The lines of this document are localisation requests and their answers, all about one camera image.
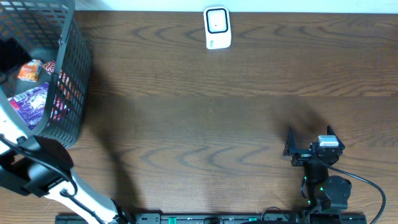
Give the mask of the orange Kleenex tissue pack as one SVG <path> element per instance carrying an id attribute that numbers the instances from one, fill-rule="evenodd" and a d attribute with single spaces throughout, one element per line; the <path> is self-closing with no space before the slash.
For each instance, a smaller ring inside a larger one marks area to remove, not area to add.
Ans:
<path id="1" fill-rule="evenodd" d="M 22 81 L 38 82 L 41 68 L 42 61 L 33 59 L 21 67 L 17 77 Z"/>

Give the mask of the red Toto snack wrapper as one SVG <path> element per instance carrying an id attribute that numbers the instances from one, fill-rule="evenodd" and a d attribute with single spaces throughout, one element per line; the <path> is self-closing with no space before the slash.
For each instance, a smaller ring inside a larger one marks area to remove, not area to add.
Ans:
<path id="1" fill-rule="evenodd" d="M 49 75 L 51 75 L 55 71 L 55 66 L 56 66 L 55 61 L 51 60 L 51 61 L 43 63 L 42 64 L 42 69 L 44 71 L 46 71 Z"/>

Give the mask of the purple Carefree pad pack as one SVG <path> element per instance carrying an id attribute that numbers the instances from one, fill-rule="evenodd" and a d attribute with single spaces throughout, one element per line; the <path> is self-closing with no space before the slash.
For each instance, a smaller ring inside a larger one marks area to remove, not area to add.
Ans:
<path id="1" fill-rule="evenodd" d="M 43 117 L 47 100 L 49 83 L 27 90 L 8 98 L 11 106 L 25 121 L 30 130 L 33 130 Z"/>

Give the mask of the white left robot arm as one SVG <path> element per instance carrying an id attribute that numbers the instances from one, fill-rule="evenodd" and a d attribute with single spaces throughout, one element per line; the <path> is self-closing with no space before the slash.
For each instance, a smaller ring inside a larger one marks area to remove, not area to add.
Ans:
<path id="1" fill-rule="evenodd" d="M 132 223 L 113 199 L 75 172 L 66 148 L 81 128 L 89 72 L 56 68 L 18 93 L 1 74 L 1 187 L 56 200 L 88 223 Z"/>

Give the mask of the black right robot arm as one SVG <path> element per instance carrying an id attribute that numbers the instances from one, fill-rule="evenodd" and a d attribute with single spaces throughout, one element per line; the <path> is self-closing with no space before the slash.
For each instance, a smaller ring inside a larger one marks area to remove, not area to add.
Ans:
<path id="1" fill-rule="evenodd" d="M 329 168 L 339 161 L 344 149 L 345 145 L 331 126 L 327 127 L 325 135 L 319 135 L 318 141 L 312 142 L 307 149 L 297 147 L 294 130 L 289 129 L 283 155 L 292 158 L 292 166 L 303 167 L 301 194 L 315 211 L 342 211 L 348 208 L 351 182 L 328 173 Z"/>

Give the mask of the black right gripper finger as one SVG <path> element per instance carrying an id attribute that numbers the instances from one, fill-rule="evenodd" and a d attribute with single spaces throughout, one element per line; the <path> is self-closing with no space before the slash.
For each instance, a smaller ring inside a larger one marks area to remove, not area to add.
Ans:
<path id="1" fill-rule="evenodd" d="M 287 141 L 284 147 L 283 156 L 293 156 L 298 153 L 298 149 L 295 142 L 294 130 L 292 127 L 289 128 Z"/>
<path id="2" fill-rule="evenodd" d="M 341 140 L 330 125 L 327 126 L 326 133 L 330 137 L 330 142 L 328 143 L 328 146 L 338 147 L 340 150 L 345 149 L 345 145 L 341 142 Z"/>

